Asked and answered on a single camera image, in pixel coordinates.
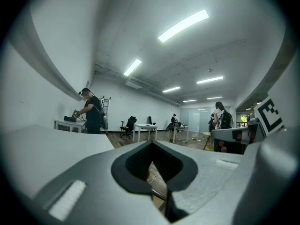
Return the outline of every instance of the white desk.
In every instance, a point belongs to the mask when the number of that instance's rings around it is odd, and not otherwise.
[[[80,160],[113,149],[106,135],[66,133],[38,125],[1,139],[1,159],[9,182],[29,198]]]
[[[76,122],[69,122],[64,120],[55,119],[55,129],[58,130],[58,125],[63,125],[70,127],[70,132],[72,132],[72,128],[78,128],[78,133],[81,133],[83,126],[85,125],[86,121],[77,120]]]
[[[133,126],[133,136],[132,136],[132,141],[135,141],[135,127],[139,128],[139,132],[138,132],[138,136],[137,136],[137,142],[140,141],[140,137],[141,137],[141,129],[148,129],[149,130],[149,134],[148,134],[148,140],[150,140],[150,131],[154,128],[155,129],[155,140],[157,140],[158,138],[158,127],[156,125],[150,125],[150,124],[139,124],[139,123],[135,123]]]
[[[176,131],[177,129],[180,130],[180,129],[186,129],[187,128],[187,139],[186,139],[186,143],[188,142],[188,129],[189,127],[188,126],[185,126],[185,127],[174,127],[174,132],[173,132],[173,143],[175,142],[175,136],[176,136]]]

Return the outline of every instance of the black t-shirt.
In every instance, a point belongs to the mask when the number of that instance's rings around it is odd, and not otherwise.
[[[86,113],[86,120],[87,122],[96,122],[96,123],[99,123],[100,122],[100,113],[98,112],[98,110],[100,111],[101,110],[101,107],[100,107],[100,101],[97,97],[95,96],[92,96],[90,98],[89,101],[87,101],[84,105],[84,107],[87,107],[88,104],[93,104],[93,108],[88,111]]]

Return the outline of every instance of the black office chair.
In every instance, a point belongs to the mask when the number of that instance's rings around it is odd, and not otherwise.
[[[121,122],[122,122],[122,126],[120,128],[122,130],[125,130],[125,133],[120,134],[120,137],[128,136],[130,138],[130,136],[132,136],[132,134],[129,134],[129,132],[132,132],[132,130],[133,130],[134,124],[136,122],[135,117],[130,117],[128,119],[126,127],[124,127],[124,121],[121,121]]]
[[[152,125],[152,118],[151,118],[150,116],[148,117],[148,123],[147,123],[147,124]]]

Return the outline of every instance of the backpack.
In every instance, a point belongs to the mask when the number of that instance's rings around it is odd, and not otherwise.
[[[211,132],[213,129],[215,129],[215,126],[213,125],[214,119],[210,117],[210,122],[209,122],[209,131]]]
[[[221,129],[228,129],[233,127],[233,118],[229,112],[224,110],[221,115]]]

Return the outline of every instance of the window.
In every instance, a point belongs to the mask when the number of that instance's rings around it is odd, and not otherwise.
[[[241,115],[240,121],[241,122],[247,122],[247,116],[246,115]]]

